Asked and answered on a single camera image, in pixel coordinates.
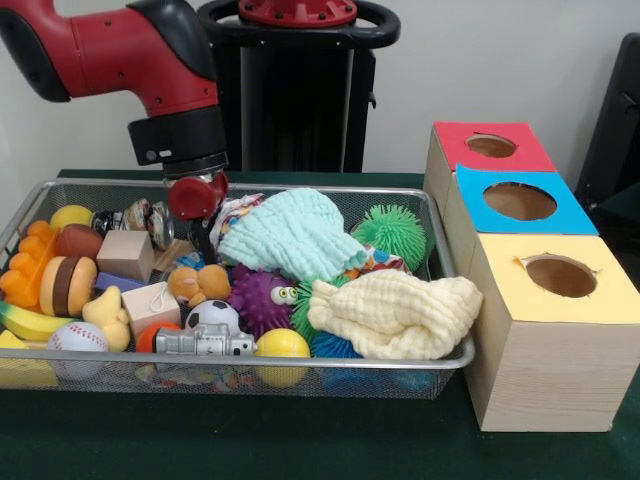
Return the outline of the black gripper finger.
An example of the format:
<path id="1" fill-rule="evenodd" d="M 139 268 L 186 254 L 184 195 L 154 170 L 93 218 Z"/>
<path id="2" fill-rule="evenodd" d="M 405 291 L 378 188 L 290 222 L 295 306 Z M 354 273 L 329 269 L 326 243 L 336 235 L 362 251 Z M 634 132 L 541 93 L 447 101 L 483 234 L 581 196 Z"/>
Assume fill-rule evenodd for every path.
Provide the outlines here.
<path id="1" fill-rule="evenodd" d="M 216 248 L 211 242 L 211 231 L 213 230 L 217 215 L 209 218 L 197 218 L 189 222 L 189 240 L 197 251 L 202 254 L 206 265 L 216 263 Z"/>

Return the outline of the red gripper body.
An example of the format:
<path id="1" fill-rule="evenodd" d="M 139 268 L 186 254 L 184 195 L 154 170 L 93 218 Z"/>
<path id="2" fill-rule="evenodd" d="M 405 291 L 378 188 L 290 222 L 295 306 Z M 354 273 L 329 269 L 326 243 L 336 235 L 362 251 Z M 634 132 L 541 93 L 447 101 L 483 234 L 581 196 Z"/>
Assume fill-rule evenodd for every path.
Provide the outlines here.
<path id="1" fill-rule="evenodd" d="M 167 179 L 169 211 L 182 221 L 209 219 L 229 190 L 223 170 L 199 176 Z"/>

